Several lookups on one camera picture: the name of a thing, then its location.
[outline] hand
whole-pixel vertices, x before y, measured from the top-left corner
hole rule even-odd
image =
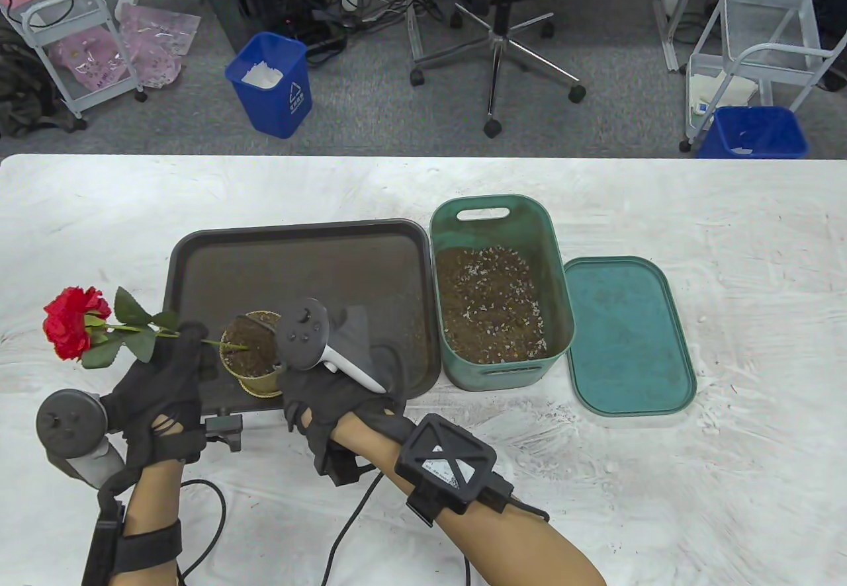
[[[101,399],[109,429],[124,433],[128,467],[155,462],[154,432],[170,436],[200,430],[199,381],[215,362],[212,347],[202,343],[207,335],[200,323],[182,324],[178,338],[159,338],[150,362],[133,363],[112,393]]]
[[[287,370],[279,375],[277,383],[288,429],[291,431],[296,425],[300,434],[306,435],[318,472],[324,468],[331,440],[357,450],[357,435],[363,434],[357,427],[367,426],[397,443],[404,442],[415,427],[402,416],[406,408],[402,390],[378,395],[342,372],[330,372],[324,366],[308,372]]]

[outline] white tablecloth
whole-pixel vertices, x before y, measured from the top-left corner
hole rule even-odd
[[[524,501],[610,586],[835,584],[847,574],[847,165],[693,160],[18,156],[0,165],[0,584],[77,583],[93,490],[50,467],[34,412],[52,390],[107,392],[60,362],[40,324],[69,284],[149,309],[199,229],[363,218],[427,226],[454,196],[517,192],[550,211],[565,260],[639,255],[668,275],[698,392],[674,419],[602,421],[560,360],[535,386],[461,392],[443,377],[409,414],[442,413],[496,448]],[[189,583],[318,584],[365,489],[336,489],[278,413],[245,416],[244,450],[212,444],[187,477],[230,513]],[[183,565],[218,519],[184,494]],[[460,553],[385,483],[351,529],[332,584],[460,586]],[[474,583],[481,583],[474,576]]]

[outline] chair wheel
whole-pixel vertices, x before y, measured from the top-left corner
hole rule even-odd
[[[424,79],[424,71],[420,68],[415,68],[412,72],[409,73],[409,82],[412,84],[412,87],[423,86],[426,79]]]
[[[568,100],[571,103],[580,103],[583,99],[585,99],[586,94],[588,93],[584,86],[574,86],[568,94]]]
[[[500,121],[496,120],[496,118],[489,118],[489,120],[485,122],[485,127],[482,130],[488,138],[495,138],[495,136],[497,136],[500,132],[503,132],[503,126],[500,124]]]
[[[64,128],[64,132],[72,134],[73,132],[81,132],[88,127],[88,122],[84,118],[74,118],[70,126]]]
[[[844,88],[847,87],[847,79],[838,76],[835,72],[830,70],[823,75],[820,87],[822,90],[828,91],[828,93],[837,93],[837,91],[844,90]]]

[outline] plastic bag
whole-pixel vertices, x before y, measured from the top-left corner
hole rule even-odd
[[[160,88],[179,75],[181,60],[156,42],[136,34],[126,41],[130,59],[145,87]],[[126,76],[126,63],[112,35],[102,26],[67,36],[50,47],[50,60],[73,72],[88,90],[96,91]]]
[[[200,26],[200,18],[196,15],[133,6],[127,2],[120,10],[120,18],[120,33],[125,40],[142,35],[154,40],[175,57],[188,54],[194,35],[197,35],[197,27]]]
[[[120,33],[145,87],[173,83],[182,68],[200,18],[124,3]],[[56,65],[73,72],[88,90],[96,91],[126,76],[126,65],[109,32],[95,26],[56,42],[50,49]]]
[[[50,47],[50,60],[73,72],[88,90],[108,87],[124,78],[126,63],[109,32],[95,26],[67,36]]]

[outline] soil with perlite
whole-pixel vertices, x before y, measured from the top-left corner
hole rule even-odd
[[[447,344],[472,363],[548,355],[529,265],[504,247],[453,248],[435,257]]]
[[[248,313],[248,317],[266,323],[272,328],[279,321],[276,313]],[[249,350],[223,350],[227,366],[242,377],[261,377],[279,367],[276,353],[276,335],[258,323],[236,317],[224,330],[221,341],[227,344],[246,345]]]

